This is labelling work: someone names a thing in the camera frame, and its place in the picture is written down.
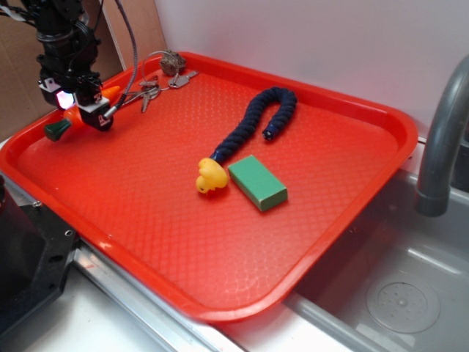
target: white wall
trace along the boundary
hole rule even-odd
[[[468,0],[155,0],[168,48],[408,113],[426,136],[469,54]]]

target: yellow rubber duck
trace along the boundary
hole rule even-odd
[[[200,193],[207,193],[210,189],[223,188],[228,183],[228,175],[223,167],[215,160],[203,158],[199,162],[200,176],[197,178],[196,187]]]

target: sink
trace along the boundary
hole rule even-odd
[[[354,351],[467,351],[469,196],[413,210],[399,171],[306,274],[287,305]]]

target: braided rope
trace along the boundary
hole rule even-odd
[[[264,110],[278,102],[280,108],[262,132],[264,139],[274,139],[292,118],[297,101],[295,93],[287,88],[272,87],[260,92],[249,103],[240,124],[216,147],[210,158],[219,164],[230,158],[254,134]]]

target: orange object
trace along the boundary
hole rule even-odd
[[[129,105],[108,133],[82,128],[52,144],[43,135],[61,114],[52,112],[8,141],[0,169],[176,308],[212,322],[243,319],[288,294],[407,159],[417,131],[396,109],[182,55],[200,74],[145,114]],[[162,77],[158,61],[148,61],[148,75]],[[255,133],[229,163],[256,155],[289,199],[261,213],[237,187],[209,199],[196,192],[193,166],[273,86],[295,92],[295,116],[271,143]]]
[[[109,87],[103,89],[101,93],[103,94],[104,98],[108,98],[113,103],[113,100],[117,97],[120,91],[120,86]],[[83,121],[81,121],[80,111],[78,110],[77,105],[73,105],[67,110],[64,111],[63,114],[64,119],[68,119],[72,125],[84,125]]]

